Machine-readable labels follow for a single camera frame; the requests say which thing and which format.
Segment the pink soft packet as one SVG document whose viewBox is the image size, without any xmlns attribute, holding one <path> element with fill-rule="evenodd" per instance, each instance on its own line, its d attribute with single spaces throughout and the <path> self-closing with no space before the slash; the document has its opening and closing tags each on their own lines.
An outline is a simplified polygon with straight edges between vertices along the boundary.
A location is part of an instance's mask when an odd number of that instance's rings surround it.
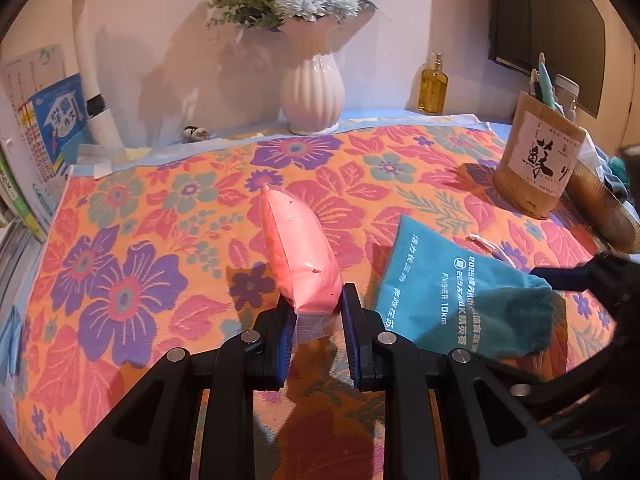
<svg viewBox="0 0 640 480">
<path fill-rule="evenodd" d="M 297 315 L 294 342 L 331 336 L 343 280 L 318 217 L 292 193 L 267 185 L 260 191 L 258 209 L 277 289 Z"/>
</svg>

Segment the round woven bamboo tray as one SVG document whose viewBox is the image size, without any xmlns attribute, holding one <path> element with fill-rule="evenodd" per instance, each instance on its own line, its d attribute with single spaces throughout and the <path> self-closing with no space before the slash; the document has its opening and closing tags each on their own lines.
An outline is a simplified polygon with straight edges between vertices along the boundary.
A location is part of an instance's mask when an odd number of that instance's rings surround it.
<svg viewBox="0 0 640 480">
<path fill-rule="evenodd" d="M 639 222 L 580 160 L 565 191 L 601 240 L 618 252 L 638 254 Z"/>
</svg>

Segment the floral orange table cloth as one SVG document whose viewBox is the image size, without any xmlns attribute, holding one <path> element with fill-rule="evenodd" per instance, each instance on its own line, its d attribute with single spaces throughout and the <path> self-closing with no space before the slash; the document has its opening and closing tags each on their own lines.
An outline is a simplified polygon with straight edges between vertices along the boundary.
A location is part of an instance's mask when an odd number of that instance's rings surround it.
<svg viewBox="0 0 640 480">
<path fill-rule="evenodd" d="M 264 185 L 312 209 L 367 307 L 402 216 L 463 247 L 480 235 L 521 271 L 588 260 L 597 242 L 569 203 L 534 220 L 494 189 L 503 147 L 486 126 L 397 125 L 71 177 L 21 316 L 17 373 L 1 379 L 17 442 L 53 478 L 168 350 L 216 348 L 276 304 Z"/>
</svg>

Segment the grey tall tumbler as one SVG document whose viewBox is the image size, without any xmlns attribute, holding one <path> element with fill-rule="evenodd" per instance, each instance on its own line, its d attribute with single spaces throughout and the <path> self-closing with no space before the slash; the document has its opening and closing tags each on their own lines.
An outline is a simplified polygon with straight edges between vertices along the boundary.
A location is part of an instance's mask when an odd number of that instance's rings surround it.
<svg viewBox="0 0 640 480">
<path fill-rule="evenodd" d="M 579 84 L 567 76 L 557 74 L 554 80 L 555 101 L 562 107 L 564 116 L 574 122 L 579 96 Z"/>
</svg>

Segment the amber glass bottle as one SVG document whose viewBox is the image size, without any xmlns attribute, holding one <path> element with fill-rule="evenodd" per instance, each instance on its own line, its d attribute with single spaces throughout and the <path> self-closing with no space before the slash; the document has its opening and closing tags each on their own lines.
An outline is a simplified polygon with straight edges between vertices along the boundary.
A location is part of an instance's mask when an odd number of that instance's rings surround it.
<svg viewBox="0 0 640 480">
<path fill-rule="evenodd" d="M 425 114 L 442 114 L 447 87 L 448 76 L 442 70 L 442 54 L 434 52 L 431 61 L 422 70 L 418 109 Z"/>
</svg>

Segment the teal drawstring pouch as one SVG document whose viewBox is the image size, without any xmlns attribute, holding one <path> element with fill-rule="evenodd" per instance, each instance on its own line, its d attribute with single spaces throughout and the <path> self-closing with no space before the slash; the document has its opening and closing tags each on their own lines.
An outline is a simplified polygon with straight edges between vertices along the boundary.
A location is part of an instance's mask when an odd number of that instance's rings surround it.
<svg viewBox="0 0 640 480">
<path fill-rule="evenodd" d="M 375 311 L 386 330 L 423 350 L 465 348 L 502 359 L 550 346 L 554 303 L 542 278 L 454 244 L 404 214 Z"/>
</svg>

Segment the black wall television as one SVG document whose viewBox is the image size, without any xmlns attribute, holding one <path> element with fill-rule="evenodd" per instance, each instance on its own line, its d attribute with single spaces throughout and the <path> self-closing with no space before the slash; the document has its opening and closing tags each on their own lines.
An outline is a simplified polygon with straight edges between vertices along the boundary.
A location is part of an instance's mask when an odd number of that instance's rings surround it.
<svg viewBox="0 0 640 480">
<path fill-rule="evenodd" d="M 550 75 L 579 86 L 578 105 L 597 116 L 605 27 L 592 0 L 490 0 L 488 58 L 527 74 L 546 57 Z"/>
</svg>

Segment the bamboo pen holder cup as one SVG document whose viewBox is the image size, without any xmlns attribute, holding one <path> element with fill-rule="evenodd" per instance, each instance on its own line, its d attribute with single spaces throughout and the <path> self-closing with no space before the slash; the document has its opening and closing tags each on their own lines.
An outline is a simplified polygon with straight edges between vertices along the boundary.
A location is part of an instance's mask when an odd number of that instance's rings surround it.
<svg viewBox="0 0 640 480">
<path fill-rule="evenodd" d="M 514 208 L 545 219 L 572 176 L 585 133 L 574 122 L 522 92 L 494 187 Z"/>
</svg>

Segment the blue booklet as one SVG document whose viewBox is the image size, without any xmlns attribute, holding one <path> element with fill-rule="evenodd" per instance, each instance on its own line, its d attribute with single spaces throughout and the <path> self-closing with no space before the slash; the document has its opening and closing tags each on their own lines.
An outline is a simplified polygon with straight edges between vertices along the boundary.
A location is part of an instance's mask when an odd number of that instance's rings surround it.
<svg viewBox="0 0 640 480">
<path fill-rule="evenodd" d="M 29 98 L 40 138 L 54 170 L 62 174 L 76 164 L 81 144 L 93 144 L 81 76 L 73 74 Z"/>
</svg>

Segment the white ribbed flower vase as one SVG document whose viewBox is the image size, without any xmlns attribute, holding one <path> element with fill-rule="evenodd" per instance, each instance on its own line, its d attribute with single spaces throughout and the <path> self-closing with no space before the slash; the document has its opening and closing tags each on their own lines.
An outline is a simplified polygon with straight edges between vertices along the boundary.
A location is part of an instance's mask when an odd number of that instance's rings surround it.
<svg viewBox="0 0 640 480">
<path fill-rule="evenodd" d="M 307 22 L 291 18 L 281 26 L 290 53 L 281 86 L 288 130 L 299 136 L 332 133 L 345 104 L 345 87 L 329 45 L 336 18 Z"/>
</svg>

